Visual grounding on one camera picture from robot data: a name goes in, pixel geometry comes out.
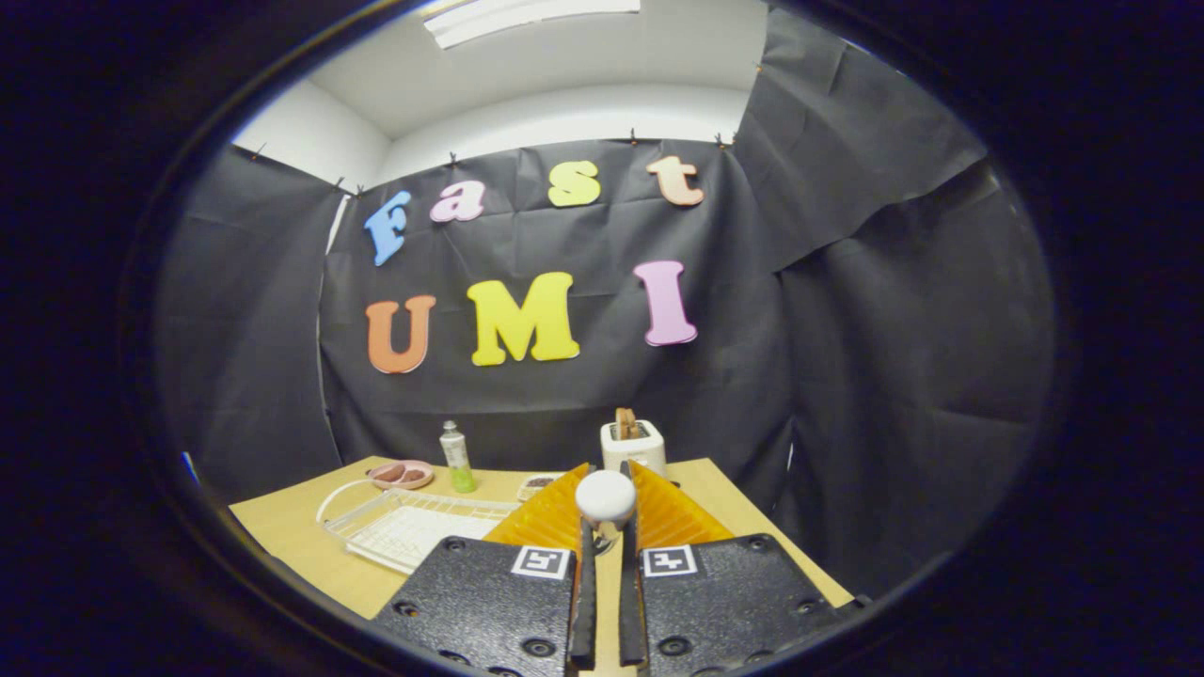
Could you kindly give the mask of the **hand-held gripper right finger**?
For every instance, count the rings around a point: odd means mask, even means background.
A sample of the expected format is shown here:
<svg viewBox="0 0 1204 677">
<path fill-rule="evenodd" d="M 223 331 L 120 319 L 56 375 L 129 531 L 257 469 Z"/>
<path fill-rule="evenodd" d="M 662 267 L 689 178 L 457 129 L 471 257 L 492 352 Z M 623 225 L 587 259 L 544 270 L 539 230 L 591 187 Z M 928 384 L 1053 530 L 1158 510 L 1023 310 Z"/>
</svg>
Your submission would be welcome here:
<svg viewBox="0 0 1204 677">
<path fill-rule="evenodd" d="M 832 604 L 771 534 L 734 536 L 669 479 L 622 463 L 618 657 L 641 673 L 724 673 L 804 644 L 870 599 Z"/>
</svg>

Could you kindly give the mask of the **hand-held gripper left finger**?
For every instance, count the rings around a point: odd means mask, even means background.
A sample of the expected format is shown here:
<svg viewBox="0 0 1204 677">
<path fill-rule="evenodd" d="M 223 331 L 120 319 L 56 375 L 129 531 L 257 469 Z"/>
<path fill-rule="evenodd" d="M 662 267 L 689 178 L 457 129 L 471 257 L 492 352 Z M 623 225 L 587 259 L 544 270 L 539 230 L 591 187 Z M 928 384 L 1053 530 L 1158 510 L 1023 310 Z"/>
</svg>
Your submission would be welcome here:
<svg viewBox="0 0 1204 677">
<path fill-rule="evenodd" d="M 576 502 L 591 471 L 586 463 L 551 479 L 482 538 L 439 540 L 374 625 L 491 675 L 594 671 L 596 552 Z"/>
</svg>

